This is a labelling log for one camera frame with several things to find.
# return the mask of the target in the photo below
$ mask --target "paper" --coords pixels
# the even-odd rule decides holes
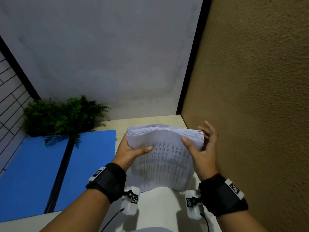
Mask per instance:
[[[153,146],[151,152],[135,159],[131,167],[132,186],[140,188],[141,192],[156,187],[185,191],[194,168],[192,157],[181,141],[183,136],[201,150],[204,134],[200,130],[161,124],[128,128],[127,140],[131,148]]]

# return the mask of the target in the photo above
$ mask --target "forearm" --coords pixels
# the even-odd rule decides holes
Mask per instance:
[[[248,211],[225,214],[217,217],[222,232],[267,232]]]
[[[41,232],[97,232],[109,206],[110,202],[102,192],[85,190]]]

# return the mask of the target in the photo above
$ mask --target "table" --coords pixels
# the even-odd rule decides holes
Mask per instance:
[[[116,129],[116,150],[129,126],[140,126],[148,124],[166,124],[180,128],[186,128],[180,115],[146,117],[105,121],[105,127],[98,127],[97,131]],[[196,174],[191,181],[191,188],[197,189],[200,183]],[[110,218],[120,209],[121,201],[114,202],[101,226],[101,229]],[[221,232],[215,216],[204,207],[209,222],[210,231]],[[0,223],[1,232],[37,232],[55,218],[60,212],[54,212],[29,218],[18,219],[10,222]],[[167,187],[159,187],[151,191],[141,193],[137,214],[128,217],[118,214],[104,231],[132,231],[148,227],[164,227],[174,232],[207,231],[206,222],[194,221],[188,218],[184,194],[175,192]]]

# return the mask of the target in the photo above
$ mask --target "person's left hand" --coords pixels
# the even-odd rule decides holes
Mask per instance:
[[[152,151],[152,146],[132,149],[128,145],[127,133],[123,136],[112,163],[118,164],[125,172],[131,167],[136,157]]]

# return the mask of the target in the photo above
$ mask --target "white marker holder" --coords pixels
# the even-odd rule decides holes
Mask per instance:
[[[131,198],[127,195],[123,195],[120,208],[124,208],[122,213],[124,213],[125,215],[133,216],[137,212],[140,190],[137,187],[126,187],[124,191],[129,190],[133,191],[133,195]]]
[[[191,203],[192,197],[200,198],[201,192],[199,190],[195,191],[186,191],[184,193],[185,200],[186,200],[186,206],[187,206],[187,214],[190,219],[193,220],[199,220],[202,219],[202,216],[200,213],[205,215],[203,203],[197,203],[195,206]]]

